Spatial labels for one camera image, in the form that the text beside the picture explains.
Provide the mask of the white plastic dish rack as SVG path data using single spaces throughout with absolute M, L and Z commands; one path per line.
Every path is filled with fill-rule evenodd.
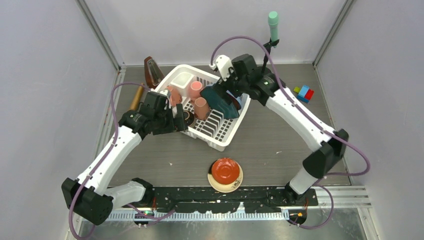
M 203 86 L 208 86 L 213 85 L 218 80 L 219 77 L 217 75 L 187 64 L 180 64 L 174 67 L 164 77 L 154 91 L 159 93 L 166 90 L 167 87 L 173 87 L 181 95 L 183 110 L 193 113 L 194 106 L 188 94 L 190 84 L 194 81 L 198 81 L 202 83 Z M 247 94 L 243 94 L 238 97 L 238 99 L 241 103 L 241 109 L 238 111 L 238 118 L 225 119 L 221 112 L 212 109 L 206 120 L 197 119 L 195 125 L 192 127 L 190 126 L 188 130 L 183 133 L 194 139 L 203 140 L 209 147 L 217 151 L 224 151 L 231 143 L 251 103 L 251 98 Z

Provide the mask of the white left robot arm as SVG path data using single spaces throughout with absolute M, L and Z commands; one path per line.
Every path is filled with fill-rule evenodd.
M 112 210 L 138 203 L 148 207 L 154 199 L 152 184 L 138 177 L 130 182 L 109 187 L 118 168 L 149 134 L 161 135 L 188 130 L 184 107 L 171 107 L 168 95 L 150 91 L 139 110 L 127 111 L 118 122 L 114 136 L 91 165 L 76 179 L 66 178 L 61 185 L 71 213 L 99 226 Z

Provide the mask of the white mug pink handle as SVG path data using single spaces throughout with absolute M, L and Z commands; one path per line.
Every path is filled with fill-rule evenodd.
M 209 116 L 210 107 L 205 98 L 199 97 L 194 101 L 194 116 L 199 120 L 206 120 Z

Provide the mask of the orange saucer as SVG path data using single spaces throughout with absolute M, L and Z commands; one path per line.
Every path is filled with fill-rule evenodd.
M 212 164 L 210 173 L 219 184 L 229 185 L 238 179 L 241 170 L 235 160 L 225 157 L 219 158 Z

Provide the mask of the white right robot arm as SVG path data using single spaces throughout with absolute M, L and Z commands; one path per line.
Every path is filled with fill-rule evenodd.
M 299 205 L 312 185 L 323 179 L 341 161 L 349 134 L 334 130 L 314 116 L 270 70 L 257 66 L 250 54 L 231 60 L 223 74 L 224 83 L 233 94 L 247 94 L 253 100 L 285 120 L 304 140 L 311 154 L 282 192 L 291 205 Z

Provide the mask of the brown ceramic bowl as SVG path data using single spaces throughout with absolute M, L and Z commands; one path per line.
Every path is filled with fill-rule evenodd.
M 195 125 L 196 125 L 196 117 L 195 117 L 194 113 L 189 111 L 189 110 L 184 110 L 183 116 L 184 116 L 184 123 L 188 127 L 194 128 Z

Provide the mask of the dark green square plate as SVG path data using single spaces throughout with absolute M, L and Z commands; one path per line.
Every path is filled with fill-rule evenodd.
M 200 92 L 201 97 L 206 99 L 212 110 L 222 113 L 224 119 L 236 119 L 240 116 L 240 113 L 232 102 L 232 97 L 234 96 L 229 91 L 225 94 L 224 97 L 219 96 L 219 94 L 213 90 L 212 84 L 207 85 Z

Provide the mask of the pink cup white inside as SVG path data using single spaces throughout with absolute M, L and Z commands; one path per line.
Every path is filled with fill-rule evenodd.
M 188 88 L 188 96 L 191 102 L 201 97 L 203 84 L 200 81 L 193 81 Z

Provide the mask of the cream patterned plate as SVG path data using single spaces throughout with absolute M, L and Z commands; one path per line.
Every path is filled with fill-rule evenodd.
M 207 174 L 207 179 L 209 184 L 211 185 L 211 187 L 213 189 L 215 189 L 216 191 L 220 192 L 220 193 L 231 193 L 234 192 L 236 189 L 238 189 L 243 181 L 244 178 L 244 174 L 243 174 L 243 170 L 242 167 L 238 164 L 238 168 L 239 168 L 239 176 L 238 178 L 230 183 L 230 184 L 221 184 L 218 183 L 214 178 L 213 175 L 211 173 Z

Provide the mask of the red round plate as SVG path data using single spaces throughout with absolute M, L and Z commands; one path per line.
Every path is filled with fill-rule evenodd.
M 233 96 L 231 98 L 235 108 L 239 111 L 242 108 L 240 100 Z

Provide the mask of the pink mug with handle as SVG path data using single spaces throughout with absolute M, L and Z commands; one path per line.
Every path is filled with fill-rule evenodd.
M 175 88 L 174 86 L 167 86 L 167 89 L 170 93 L 170 104 L 172 107 L 175 107 L 177 104 L 181 104 L 182 103 L 182 96 L 180 95 L 179 91 L 177 88 Z

